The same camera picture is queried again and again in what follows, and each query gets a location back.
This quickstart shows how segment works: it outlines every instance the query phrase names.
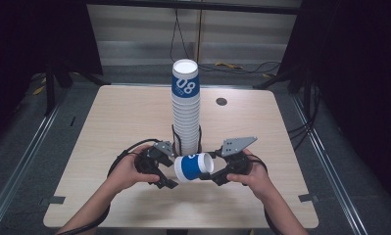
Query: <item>black tape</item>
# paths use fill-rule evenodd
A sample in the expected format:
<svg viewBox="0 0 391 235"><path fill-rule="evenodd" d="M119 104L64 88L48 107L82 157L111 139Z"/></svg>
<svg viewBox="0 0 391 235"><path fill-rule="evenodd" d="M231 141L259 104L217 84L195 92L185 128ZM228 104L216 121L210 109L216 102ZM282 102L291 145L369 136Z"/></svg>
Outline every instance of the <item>black tape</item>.
<svg viewBox="0 0 391 235"><path fill-rule="evenodd" d="M52 196L48 199L42 199L39 203L40 206L49 206L50 204L63 204L65 197Z"/></svg>
<svg viewBox="0 0 391 235"><path fill-rule="evenodd" d="M299 195L298 197L299 197L299 200L301 203L305 203L305 202L317 203L317 202L319 202L318 197L315 195L311 195L311 194Z"/></svg>

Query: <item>white panel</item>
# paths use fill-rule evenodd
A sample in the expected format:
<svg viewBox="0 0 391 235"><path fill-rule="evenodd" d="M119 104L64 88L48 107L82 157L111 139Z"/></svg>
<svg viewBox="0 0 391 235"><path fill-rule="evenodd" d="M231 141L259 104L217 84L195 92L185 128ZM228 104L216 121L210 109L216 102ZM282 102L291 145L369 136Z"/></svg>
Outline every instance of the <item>white panel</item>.
<svg viewBox="0 0 391 235"><path fill-rule="evenodd" d="M299 7L301 1L235 1L208 2ZM203 11L202 42L287 44L296 16Z"/></svg>
<svg viewBox="0 0 391 235"><path fill-rule="evenodd" d="M178 10L185 41L195 40L196 10ZM173 9L88 5L97 41L171 41Z"/></svg>

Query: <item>stack of cups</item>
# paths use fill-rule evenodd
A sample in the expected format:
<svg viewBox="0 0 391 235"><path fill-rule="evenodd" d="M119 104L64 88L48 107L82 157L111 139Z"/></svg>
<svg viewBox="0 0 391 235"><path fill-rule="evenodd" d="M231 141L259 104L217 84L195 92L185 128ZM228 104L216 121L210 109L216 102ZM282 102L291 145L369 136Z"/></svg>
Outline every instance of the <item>stack of cups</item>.
<svg viewBox="0 0 391 235"><path fill-rule="evenodd" d="M196 154L200 137L198 65L191 60L180 60L173 64L172 73L171 101L175 150L180 156Z"/></svg>

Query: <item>blue and white cup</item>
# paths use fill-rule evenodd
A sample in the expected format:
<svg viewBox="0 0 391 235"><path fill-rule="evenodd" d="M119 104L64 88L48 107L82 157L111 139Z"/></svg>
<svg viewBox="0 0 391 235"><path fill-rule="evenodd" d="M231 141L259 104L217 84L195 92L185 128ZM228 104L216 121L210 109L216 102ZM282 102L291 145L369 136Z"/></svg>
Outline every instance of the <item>blue and white cup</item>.
<svg viewBox="0 0 391 235"><path fill-rule="evenodd" d="M213 158L208 153L177 157L174 161L174 172L182 183L198 178L200 173L211 173L213 170Z"/></svg>
<svg viewBox="0 0 391 235"><path fill-rule="evenodd" d="M181 155L198 152L200 85L198 65L191 60L179 60L173 64L171 100L175 151Z"/></svg>
<svg viewBox="0 0 391 235"><path fill-rule="evenodd" d="M179 104L199 102L198 65L191 60L179 60L173 64L171 80L172 99Z"/></svg>

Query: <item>forearm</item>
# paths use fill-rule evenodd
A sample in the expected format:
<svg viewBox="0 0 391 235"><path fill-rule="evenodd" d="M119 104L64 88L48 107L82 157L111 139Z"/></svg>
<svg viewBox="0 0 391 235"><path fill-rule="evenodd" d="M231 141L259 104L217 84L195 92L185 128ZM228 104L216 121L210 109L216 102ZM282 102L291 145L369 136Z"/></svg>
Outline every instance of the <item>forearm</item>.
<svg viewBox="0 0 391 235"><path fill-rule="evenodd" d="M109 184L103 183L82 208L57 233L66 232L87 225L97 219L107 209L117 192ZM96 229L82 234L94 234Z"/></svg>
<svg viewBox="0 0 391 235"><path fill-rule="evenodd" d="M272 223L281 234L308 234L274 187L266 193L265 197L261 197L261 201Z"/></svg>

